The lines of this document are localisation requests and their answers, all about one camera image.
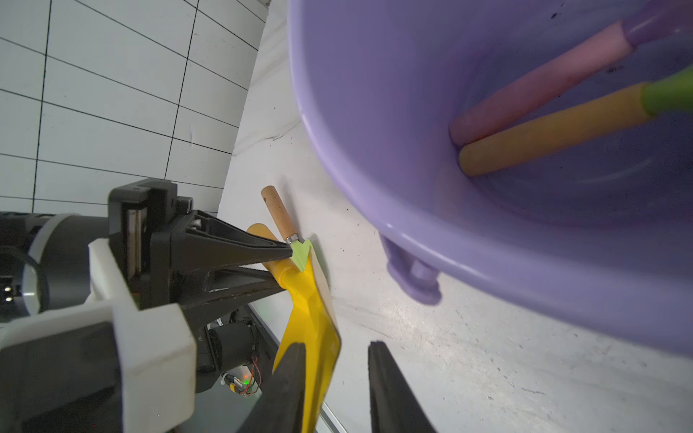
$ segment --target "scratch on floor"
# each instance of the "scratch on floor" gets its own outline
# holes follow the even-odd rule
[[[283,137],[283,136],[285,136],[286,134],[288,134],[288,133],[289,133],[291,130],[293,130],[295,127],[297,127],[298,125],[301,125],[301,122],[302,122],[302,121],[296,122],[292,127],[290,127],[289,129],[287,129],[286,131],[282,132],[281,134],[277,134],[277,135],[265,137],[264,139],[259,139],[259,140],[257,141],[257,143],[260,143],[261,141],[267,141],[267,140],[277,141],[277,140],[279,140],[281,137]]]
[[[332,301],[333,301],[333,305],[336,308],[345,307],[345,308],[349,308],[349,309],[354,310],[354,311],[363,312],[363,313],[366,313],[369,315],[377,316],[377,317],[380,317],[381,319],[389,319],[389,317],[385,317],[382,314],[380,314],[379,312],[370,311],[368,308],[358,307],[358,306],[355,306],[349,302],[346,302],[346,301],[344,301],[344,298],[332,297]]]
[[[363,326],[364,328],[370,329],[370,330],[372,330],[373,332],[378,333],[378,334],[380,334],[380,335],[384,335],[384,336],[386,336],[386,337],[389,338],[389,339],[394,339],[394,338],[390,337],[388,334],[384,334],[384,333],[380,332],[380,331],[377,330],[377,329],[371,328],[370,326],[366,326],[366,325],[362,325],[362,324],[358,324],[358,325],[359,325],[359,326]]]
[[[531,392],[532,394],[541,394],[542,396],[546,395],[545,392],[541,392],[541,391],[532,391],[531,389],[527,389],[527,388],[520,388],[520,389],[522,389],[523,391]]]

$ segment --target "purple bucket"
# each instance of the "purple bucket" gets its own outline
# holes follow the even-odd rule
[[[471,180],[456,115],[643,1],[292,0],[292,79],[315,151],[435,304],[440,271],[559,319],[693,355],[693,118],[667,115]],[[657,80],[693,38],[641,46],[533,118]]]

